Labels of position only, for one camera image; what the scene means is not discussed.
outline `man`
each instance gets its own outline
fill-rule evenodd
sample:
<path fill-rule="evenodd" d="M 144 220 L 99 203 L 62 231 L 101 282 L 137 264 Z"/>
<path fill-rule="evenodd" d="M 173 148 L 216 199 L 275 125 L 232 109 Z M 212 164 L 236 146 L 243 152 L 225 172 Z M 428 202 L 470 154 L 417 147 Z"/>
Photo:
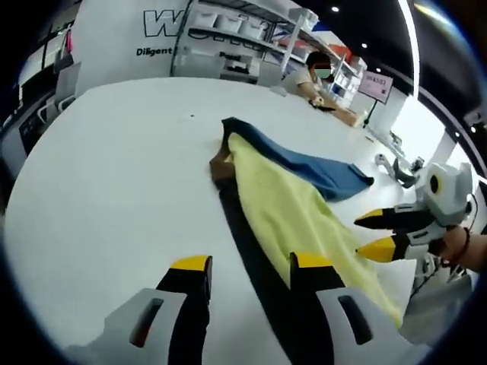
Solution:
<path fill-rule="evenodd" d="M 288 93 L 299 95 L 308 100 L 322 100 L 325 106 L 335 107 L 323 89 L 321 79 L 333 82 L 331 61 L 326 53 L 312 52 L 306 60 L 306 68 L 294 71 L 282 80 L 279 85 Z"/>

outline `person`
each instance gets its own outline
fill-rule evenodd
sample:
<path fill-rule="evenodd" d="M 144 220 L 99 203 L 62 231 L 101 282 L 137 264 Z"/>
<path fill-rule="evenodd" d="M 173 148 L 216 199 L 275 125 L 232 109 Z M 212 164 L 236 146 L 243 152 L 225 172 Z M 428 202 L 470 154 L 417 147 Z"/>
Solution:
<path fill-rule="evenodd" d="M 444 260 L 481 272 L 487 267 L 487 236 L 467 233 L 456 226 L 443 236 L 444 248 L 440 257 Z"/>
<path fill-rule="evenodd" d="M 279 86 L 288 93 L 298 95 L 308 100 L 319 100 L 325 106 L 333 106 L 334 102 L 323 89 L 321 79 L 333 82 L 331 61 L 326 53 L 312 52 L 306 59 L 306 68 L 302 68 L 287 75 Z"/>

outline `screen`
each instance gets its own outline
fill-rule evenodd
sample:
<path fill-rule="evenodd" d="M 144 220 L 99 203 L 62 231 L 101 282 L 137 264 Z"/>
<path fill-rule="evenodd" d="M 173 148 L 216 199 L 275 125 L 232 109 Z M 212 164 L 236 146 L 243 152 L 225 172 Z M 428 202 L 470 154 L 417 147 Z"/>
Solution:
<path fill-rule="evenodd" d="M 386 103 L 393 86 L 393 78 L 366 71 L 362 83 L 358 87 L 361 93 L 373 97 L 381 103 Z"/>

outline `chair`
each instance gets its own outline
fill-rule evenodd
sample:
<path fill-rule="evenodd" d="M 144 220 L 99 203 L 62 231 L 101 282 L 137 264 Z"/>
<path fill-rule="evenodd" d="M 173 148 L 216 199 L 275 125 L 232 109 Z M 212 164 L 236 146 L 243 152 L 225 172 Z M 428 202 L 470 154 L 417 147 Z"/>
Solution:
<path fill-rule="evenodd" d="M 225 59 L 222 57 L 188 54 L 181 57 L 175 76 L 184 78 L 220 78 Z"/>
<path fill-rule="evenodd" d="M 48 102 L 45 106 L 37 110 L 37 116 L 44 124 L 48 122 L 47 118 L 43 117 L 44 110 L 53 110 L 53 118 L 55 118 L 62 113 L 69 104 L 75 101 L 76 82 L 78 80 L 80 66 L 81 63 L 78 62 L 60 71 L 54 100 Z"/>
<path fill-rule="evenodd" d="M 282 71 L 279 65 L 268 62 L 261 62 L 259 66 L 259 78 L 257 85 L 272 87 L 279 85 L 282 81 Z"/>

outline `desk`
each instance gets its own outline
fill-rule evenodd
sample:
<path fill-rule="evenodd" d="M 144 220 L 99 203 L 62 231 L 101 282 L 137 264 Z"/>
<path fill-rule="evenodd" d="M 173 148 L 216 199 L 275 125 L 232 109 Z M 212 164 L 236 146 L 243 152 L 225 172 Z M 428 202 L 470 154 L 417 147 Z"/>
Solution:
<path fill-rule="evenodd" d="M 205 362 L 289 363 L 248 280 L 209 174 L 221 120 L 229 116 L 253 123 L 287 148 L 354 162 L 374 176 L 368 192 L 333 205 L 344 224 L 408 200 L 374 165 L 374 155 L 387 154 L 386 148 L 299 97 L 203 78 L 89 90 L 30 154 L 5 223 L 19 289 L 57 345 L 87 344 L 102 332 L 105 316 L 141 288 L 155 287 L 173 261 L 210 254 Z M 353 229 L 365 243 L 384 235 Z M 390 271 L 384 273 L 393 281 Z"/>

